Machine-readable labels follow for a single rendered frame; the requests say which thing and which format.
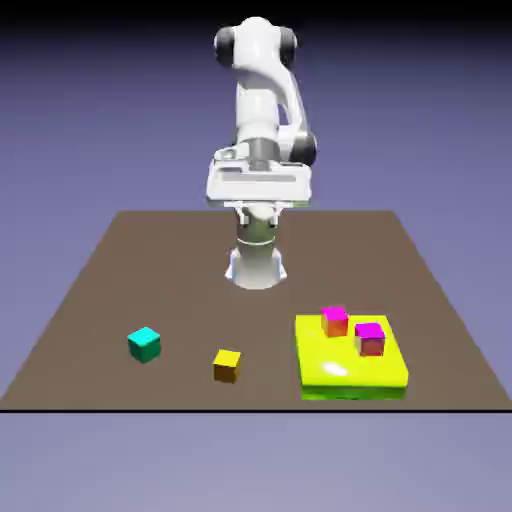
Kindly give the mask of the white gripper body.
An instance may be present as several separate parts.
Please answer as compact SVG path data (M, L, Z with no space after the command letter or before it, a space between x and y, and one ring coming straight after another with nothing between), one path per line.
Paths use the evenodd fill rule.
M310 167L289 162L269 162L269 169L249 169L247 160L212 160L206 184L211 204L307 204L312 196Z

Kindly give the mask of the small pink cube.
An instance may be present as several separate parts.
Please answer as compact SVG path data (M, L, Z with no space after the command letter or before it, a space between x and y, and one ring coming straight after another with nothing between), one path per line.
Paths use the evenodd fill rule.
M349 315L343 306L328 306L322 309L321 326L327 337L346 336L348 323Z

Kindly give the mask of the small yellow cube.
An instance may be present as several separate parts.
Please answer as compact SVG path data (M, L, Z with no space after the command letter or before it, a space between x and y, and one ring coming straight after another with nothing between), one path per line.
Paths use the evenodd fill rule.
M213 360L213 378L215 381L234 383L237 380L241 353L219 349Z

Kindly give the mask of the small magenta cube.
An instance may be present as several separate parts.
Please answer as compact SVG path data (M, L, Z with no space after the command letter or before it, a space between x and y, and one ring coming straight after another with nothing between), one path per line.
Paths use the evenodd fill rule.
M377 322L357 323L354 329L354 342L361 357L382 356L386 335Z

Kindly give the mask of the small teal cube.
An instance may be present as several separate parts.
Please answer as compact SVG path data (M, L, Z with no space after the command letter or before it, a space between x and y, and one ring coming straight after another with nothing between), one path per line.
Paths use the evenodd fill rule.
M131 356L142 364L148 363L161 354L160 334L144 326L127 336Z

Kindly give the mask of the large yellow box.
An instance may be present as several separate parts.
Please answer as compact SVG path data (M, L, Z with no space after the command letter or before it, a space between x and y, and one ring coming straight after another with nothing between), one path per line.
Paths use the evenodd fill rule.
M377 324L383 335L383 353L361 355L369 337L359 334L365 324ZM409 372L392 327L385 315L349 317L345 336L329 337L322 316L298 315L295 339L301 397L304 400L401 400Z

